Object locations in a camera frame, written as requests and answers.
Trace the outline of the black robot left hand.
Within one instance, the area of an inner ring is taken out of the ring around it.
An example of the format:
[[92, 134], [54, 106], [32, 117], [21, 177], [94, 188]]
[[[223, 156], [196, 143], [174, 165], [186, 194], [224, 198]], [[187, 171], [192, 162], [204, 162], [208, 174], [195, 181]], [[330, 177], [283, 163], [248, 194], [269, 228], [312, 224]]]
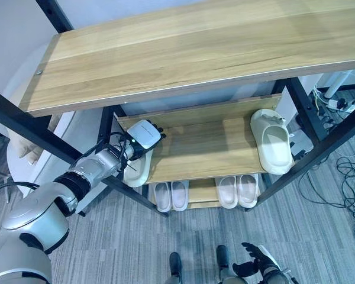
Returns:
[[151, 151], [164, 138], [166, 134], [163, 128], [152, 124], [149, 120], [140, 120], [131, 126], [125, 133], [129, 146], [133, 152], [129, 155], [129, 160], [137, 160]]

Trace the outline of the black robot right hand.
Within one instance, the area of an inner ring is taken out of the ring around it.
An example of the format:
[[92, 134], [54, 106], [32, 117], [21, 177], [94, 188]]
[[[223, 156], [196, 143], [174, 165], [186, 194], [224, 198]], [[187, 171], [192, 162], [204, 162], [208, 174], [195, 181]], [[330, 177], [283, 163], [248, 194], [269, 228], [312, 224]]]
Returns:
[[246, 249], [252, 261], [242, 264], [233, 264], [233, 271], [239, 277], [249, 277], [260, 272], [263, 277], [274, 271], [281, 271], [275, 258], [263, 245], [255, 246], [252, 243], [243, 242], [242, 246]]

